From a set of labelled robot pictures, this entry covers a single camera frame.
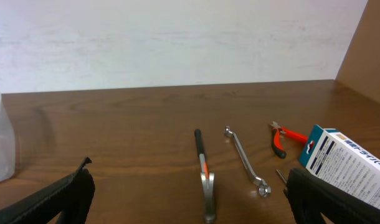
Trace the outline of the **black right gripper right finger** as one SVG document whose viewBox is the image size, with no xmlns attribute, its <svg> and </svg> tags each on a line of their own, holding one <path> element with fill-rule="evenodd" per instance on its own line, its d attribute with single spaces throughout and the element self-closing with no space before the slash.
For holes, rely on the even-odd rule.
<svg viewBox="0 0 380 224">
<path fill-rule="evenodd" d="M 380 223 L 380 209 L 315 177 L 307 170 L 291 169 L 284 194 L 297 224 Z"/>
</svg>

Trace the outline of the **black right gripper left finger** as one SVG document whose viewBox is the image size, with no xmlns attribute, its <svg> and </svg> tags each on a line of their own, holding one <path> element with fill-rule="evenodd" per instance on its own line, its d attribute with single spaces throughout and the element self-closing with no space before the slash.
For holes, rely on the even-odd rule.
<svg viewBox="0 0 380 224">
<path fill-rule="evenodd" d="M 0 210 L 0 223 L 85 223 L 95 193 L 91 173 L 85 168 L 92 161 L 85 157 L 78 169 Z"/>
</svg>

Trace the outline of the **yellow black screwdriver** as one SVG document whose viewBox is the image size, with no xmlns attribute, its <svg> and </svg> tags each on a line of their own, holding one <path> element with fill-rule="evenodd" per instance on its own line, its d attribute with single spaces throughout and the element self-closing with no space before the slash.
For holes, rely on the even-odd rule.
<svg viewBox="0 0 380 224">
<path fill-rule="evenodd" d="M 284 176 L 284 174 L 282 173 L 282 171 L 280 171 L 279 169 L 277 169 L 276 173 L 280 177 L 280 179 L 282 180 L 284 186 L 286 186 L 287 185 L 287 178 Z"/>
</svg>

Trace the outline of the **silver offset ring wrench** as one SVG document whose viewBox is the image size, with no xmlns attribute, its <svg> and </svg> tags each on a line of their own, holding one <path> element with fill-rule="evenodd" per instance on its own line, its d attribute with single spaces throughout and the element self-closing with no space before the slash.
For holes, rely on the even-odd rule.
<svg viewBox="0 0 380 224">
<path fill-rule="evenodd" d="M 224 134 L 228 138 L 233 140 L 234 145 L 237 149 L 237 152 L 239 153 L 240 159 L 243 163 L 244 169 L 247 173 L 247 176 L 248 176 L 250 182 L 252 184 L 254 184 L 255 186 L 257 186 L 259 195 L 261 197 L 268 197 L 271 194 L 271 188 L 270 188 L 269 184 L 266 183 L 266 181 L 263 178 L 261 178 L 255 174 L 255 172 L 254 172 L 254 170 L 253 170 L 253 168 L 252 168 L 252 166 L 251 166 L 251 164 L 247 158 L 247 155 L 244 151 L 244 148 L 242 147 L 236 133 L 233 132 L 229 126 L 226 126 L 224 128 Z"/>
</svg>

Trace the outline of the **white teal screwdriver box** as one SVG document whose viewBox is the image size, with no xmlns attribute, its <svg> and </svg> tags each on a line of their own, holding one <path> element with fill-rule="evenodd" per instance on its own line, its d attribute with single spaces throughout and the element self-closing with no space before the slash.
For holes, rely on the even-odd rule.
<svg viewBox="0 0 380 224">
<path fill-rule="evenodd" d="M 300 163 L 319 179 L 380 209 L 380 159 L 337 129 L 315 125 Z"/>
</svg>

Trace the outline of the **clear plastic container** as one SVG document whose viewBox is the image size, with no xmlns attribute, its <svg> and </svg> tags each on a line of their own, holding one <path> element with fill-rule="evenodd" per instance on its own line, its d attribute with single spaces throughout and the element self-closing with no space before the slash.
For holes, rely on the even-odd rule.
<svg viewBox="0 0 380 224">
<path fill-rule="evenodd" d="M 0 182 L 15 172 L 16 140 L 14 129 L 2 103 L 0 92 Z"/>
</svg>

